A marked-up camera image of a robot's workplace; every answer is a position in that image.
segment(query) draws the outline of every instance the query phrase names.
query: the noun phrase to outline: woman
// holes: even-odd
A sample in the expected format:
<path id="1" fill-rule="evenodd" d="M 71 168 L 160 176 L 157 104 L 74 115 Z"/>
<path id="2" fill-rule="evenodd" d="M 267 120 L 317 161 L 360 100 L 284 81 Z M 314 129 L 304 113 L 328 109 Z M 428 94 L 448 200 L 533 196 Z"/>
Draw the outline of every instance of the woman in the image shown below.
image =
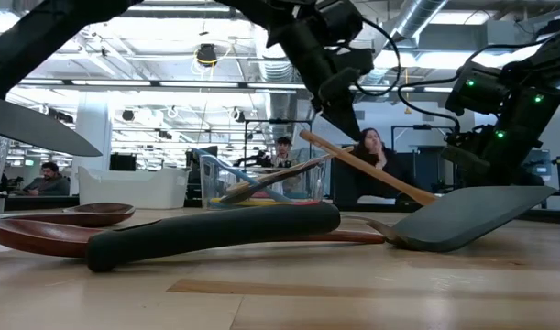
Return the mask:
<path id="1" fill-rule="evenodd" d="M 402 165 L 396 153 L 383 145 L 378 131 L 374 128 L 367 128 L 361 132 L 361 139 L 353 153 L 376 169 L 415 186 L 411 173 Z M 356 170 L 356 184 L 357 198 L 361 196 L 396 198 L 400 194 L 397 189 L 360 170 Z"/>

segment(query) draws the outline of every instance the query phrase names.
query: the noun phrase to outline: overhead light fixture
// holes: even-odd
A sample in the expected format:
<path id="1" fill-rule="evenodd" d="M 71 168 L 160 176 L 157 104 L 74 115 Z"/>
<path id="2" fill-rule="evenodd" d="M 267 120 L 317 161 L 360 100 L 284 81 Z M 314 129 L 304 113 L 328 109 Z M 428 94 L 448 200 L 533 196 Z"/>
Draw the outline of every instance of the overhead light fixture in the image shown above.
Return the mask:
<path id="1" fill-rule="evenodd" d="M 364 90 L 368 92 L 384 92 L 388 90 L 388 86 L 361 86 Z M 353 92 L 358 92 L 356 86 L 350 86 L 349 89 Z"/>
<path id="2" fill-rule="evenodd" d="M 123 111 L 123 120 L 125 121 L 133 121 L 135 119 L 135 113 L 131 110 Z"/>
<path id="3" fill-rule="evenodd" d="M 403 68 L 413 68 L 417 65 L 414 55 L 408 52 L 400 52 L 400 62 Z M 373 65 L 376 69 L 394 68 L 398 65 L 398 58 L 392 50 L 382 50 L 373 60 Z"/>
<path id="4" fill-rule="evenodd" d="M 19 84 L 42 84 L 42 85 L 58 85 L 63 84 L 63 81 L 57 79 L 23 79 Z"/>
<path id="5" fill-rule="evenodd" d="M 85 81 L 71 81 L 75 85 L 89 85 L 89 86 L 150 86 L 151 82 L 148 81 L 126 81 L 126 80 L 85 80 Z"/>
<path id="6" fill-rule="evenodd" d="M 426 93 L 448 94 L 453 92 L 452 87 L 424 87 Z"/>
<path id="7" fill-rule="evenodd" d="M 255 89 L 306 89 L 306 86 L 303 83 L 248 83 L 248 88 L 255 88 Z"/>
<path id="8" fill-rule="evenodd" d="M 193 11 L 228 13 L 231 9 L 224 6 L 185 6 L 185 5 L 133 5 L 128 10 L 133 11 Z"/>
<path id="9" fill-rule="evenodd" d="M 212 68 L 217 64 L 214 44 L 202 44 L 196 51 L 196 60 L 205 68 Z"/>
<path id="10" fill-rule="evenodd" d="M 35 153 L 49 154 L 49 151 L 44 149 L 31 149 L 30 151 Z"/>
<path id="11" fill-rule="evenodd" d="M 236 82 L 160 82 L 164 87 L 237 88 Z"/>

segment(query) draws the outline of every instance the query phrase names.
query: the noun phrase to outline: wooden spatula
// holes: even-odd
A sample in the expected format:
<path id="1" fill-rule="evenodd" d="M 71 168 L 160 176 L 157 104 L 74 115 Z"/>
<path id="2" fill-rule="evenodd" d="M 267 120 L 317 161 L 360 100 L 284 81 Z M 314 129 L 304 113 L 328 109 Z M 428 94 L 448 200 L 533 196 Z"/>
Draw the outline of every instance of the wooden spatula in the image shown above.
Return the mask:
<path id="1" fill-rule="evenodd" d="M 306 141 L 312 143 L 316 147 L 323 149 L 324 151 L 335 155 L 337 158 L 342 160 L 343 162 L 353 166 L 354 168 L 365 172 L 366 174 L 380 180 L 381 182 L 385 182 L 388 185 L 396 188 L 397 190 L 401 191 L 402 193 L 407 194 L 410 196 L 414 201 L 416 201 L 420 205 L 429 205 L 434 203 L 437 200 L 437 197 L 429 192 L 425 192 L 420 190 L 416 187 L 412 187 L 410 184 L 402 182 L 393 176 L 389 175 L 388 173 L 384 172 L 383 170 L 378 170 L 375 167 L 369 165 L 365 161 L 344 152 L 342 149 L 333 146 L 330 142 L 322 139 L 321 137 L 316 136 L 315 134 L 303 130 L 300 132 L 300 137 L 305 139 Z"/>

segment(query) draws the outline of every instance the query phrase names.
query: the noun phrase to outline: cable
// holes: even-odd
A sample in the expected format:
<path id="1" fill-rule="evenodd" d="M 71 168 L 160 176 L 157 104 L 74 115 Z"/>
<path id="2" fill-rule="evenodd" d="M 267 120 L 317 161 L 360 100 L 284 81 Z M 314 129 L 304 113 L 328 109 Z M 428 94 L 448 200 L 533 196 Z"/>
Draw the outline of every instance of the cable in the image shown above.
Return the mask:
<path id="1" fill-rule="evenodd" d="M 478 13 L 478 12 L 486 13 L 486 14 L 488 15 L 489 19 L 492 19 L 492 18 L 493 18 L 493 17 L 491 16 L 491 14 L 489 13 L 489 11 L 487 11 L 487 10 L 485 10 L 485 9 L 478 9 L 478 10 L 474 11 L 473 13 L 471 13 L 471 15 L 469 15 L 469 17 L 467 17 L 467 19 L 465 20 L 465 22 L 463 22 L 463 25 L 465 25 L 465 24 L 469 21 L 469 19 L 471 19 L 471 17 L 473 17 L 473 16 L 474 16 L 476 13 Z"/>
<path id="2" fill-rule="evenodd" d="M 548 39 L 546 40 L 540 40 L 540 41 L 535 41 L 535 42 L 531 42 L 531 43 L 527 43 L 527 44 L 518 44 L 518 45 L 506 45 L 506 44 L 499 44 L 499 45 L 489 45 L 487 47 L 484 47 L 478 51 L 476 51 L 475 53 L 473 53 L 471 56 L 469 56 L 469 58 L 465 61 L 465 63 L 468 63 L 470 61 L 472 61 L 473 59 L 475 59 L 479 54 L 481 54 L 483 51 L 485 50 L 490 50 L 490 49 L 522 49 L 522 48 L 526 48 L 526 47 L 532 47 L 532 46 L 538 46 L 540 44 L 545 43 L 546 41 L 548 41 Z M 400 86 L 400 88 L 398 88 L 398 97 L 400 98 L 400 100 L 409 108 L 418 111 L 419 113 L 425 114 L 425 115 L 429 115 L 429 116 L 438 116 L 438 117 L 442 117 L 442 118 L 446 118 L 449 120 L 452 120 L 455 123 L 455 132 L 460 132 L 461 130 L 461 126 L 460 123 L 458 121 L 458 119 L 454 116 L 450 116 L 450 115 L 445 115 L 445 114 L 438 114 L 438 113 L 434 113 L 431 111 L 427 111 L 427 110 L 423 110 L 415 105 L 412 105 L 410 102 L 408 102 L 408 100 L 406 100 L 404 98 L 404 95 L 402 93 L 402 89 L 404 88 L 408 88 L 408 87 L 415 87 L 415 86 L 425 86 L 425 85 L 430 85 L 430 84 L 438 84 L 438 83 L 452 83 L 455 80 L 458 79 L 459 75 L 461 73 L 461 69 L 459 69 L 457 71 L 457 73 L 455 74 L 454 77 L 449 78 L 449 79 L 441 79 L 441 80 L 431 80 L 431 81 L 423 81 L 423 82 L 412 82 L 412 83 L 406 83 Z"/>
<path id="3" fill-rule="evenodd" d="M 527 29 L 525 29 L 525 28 L 522 26 L 522 22 L 514 21 L 514 25 L 515 25 L 516 27 L 520 28 L 520 30 L 521 30 L 522 32 L 524 32 L 524 33 L 527 33 L 527 34 L 532 35 L 532 36 L 535 36 L 535 35 L 536 35 L 536 32 L 530 32 L 530 31 L 528 31 Z"/>
<path id="4" fill-rule="evenodd" d="M 408 106 L 412 110 L 415 110 L 415 111 L 417 111 L 421 114 L 425 114 L 425 115 L 429 115 L 429 116 L 437 116 L 437 117 L 446 118 L 446 119 L 449 119 L 449 120 L 453 121 L 453 123 L 455 124 L 455 132 L 458 133 L 458 132 L 461 131 L 461 124 L 459 123 L 459 120 L 456 119 L 455 116 L 439 114 L 439 113 L 435 113 L 435 112 L 432 112 L 432 111 L 421 109 L 418 106 L 415 106 L 415 105 L 411 104 L 410 102 L 408 102 L 408 100 L 406 100 L 406 98 L 404 97 L 404 95 L 401 91 L 403 88 L 408 88 L 408 87 L 423 86 L 423 85 L 430 85 L 430 84 L 437 84 L 437 83 L 450 83 L 450 82 L 452 83 L 458 77 L 459 77 L 459 75 L 456 74 L 453 78 L 449 78 L 449 79 L 406 83 L 406 84 L 401 85 L 400 88 L 398 88 L 398 97 L 400 98 L 400 101 L 402 103 L 404 103 L 406 106 Z"/>
<path id="5" fill-rule="evenodd" d="M 375 28 L 381 35 L 383 35 L 383 37 L 385 37 L 390 42 L 391 46 L 393 47 L 393 52 L 396 54 L 396 58 L 398 59 L 398 70 L 396 72 L 396 80 L 393 82 L 393 84 L 390 87 L 388 87 L 387 90 L 385 90 L 383 92 L 372 93 L 372 92 L 366 91 L 366 90 L 363 89 L 363 87 L 361 87 L 361 85 L 359 85 L 359 82 L 355 82 L 355 87 L 361 93 L 363 93 L 365 95 L 368 95 L 368 96 L 383 96 L 383 95 L 391 92 L 396 87 L 396 85 L 400 82 L 400 75 L 401 75 L 400 50 L 398 49 L 398 46 L 396 46 L 396 42 L 393 40 L 393 38 L 390 36 L 390 34 L 388 34 L 388 32 L 386 32 L 386 30 L 381 28 L 379 25 L 371 22 L 367 18 L 363 18 L 363 22 L 365 22 L 367 25 L 371 26 L 372 28 Z"/>

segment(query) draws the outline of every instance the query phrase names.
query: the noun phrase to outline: ductwork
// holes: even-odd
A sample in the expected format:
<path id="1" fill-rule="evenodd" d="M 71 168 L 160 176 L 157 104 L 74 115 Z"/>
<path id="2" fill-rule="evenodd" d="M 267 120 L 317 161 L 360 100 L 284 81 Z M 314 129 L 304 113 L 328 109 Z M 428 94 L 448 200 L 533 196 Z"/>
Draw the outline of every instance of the ductwork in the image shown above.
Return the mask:
<path id="1" fill-rule="evenodd" d="M 406 0 L 401 5 L 400 14 L 394 19 L 396 23 L 391 35 L 397 34 L 397 37 L 404 39 L 412 39 L 418 37 L 420 33 L 426 28 L 428 23 L 438 14 L 441 9 L 446 5 L 448 0 Z M 379 43 L 381 47 L 387 44 L 384 38 L 379 38 L 382 42 Z M 379 63 L 379 54 L 374 62 Z M 376 85 L 381 83 L 383 77 L 388 72 L 388 69 L 377 68 L 372 70 L 363 79 L 363 85 Z"/>
<path id="2" fill-rule="evenodd" d="M 396 32 L 407 39 L 417 37 L 448 0 L 406 0 L 396 17 Z"/>
<path id="3" fill-rule="evenodd" d="M 255 27 L 256 31 L 256 52 L 258 58 L 281 60 L 281 61 L 266 61 L 260 62 L 259 71 L 261 78 L 265 82 L 270 83 L 290 83 L 294 80 L 294 68 L 287 60 L 286 54 L 280 45 L 275 45 L 271 48 L 266 48 L 268 40 L 267 32 L 259 27 Z M 269 106 L 267 112 L 269 119 L 294 119 L 296 115 L 296 107 L 293 106 L 293 94 L 289 93 L 270 93 L 268 95 Z M 272 138 L 279 138 L 286 134 L 293 132 L 293 126 L 288 126 L 288 131 L 284 130 L 285 127 L 271 126 Z"/>

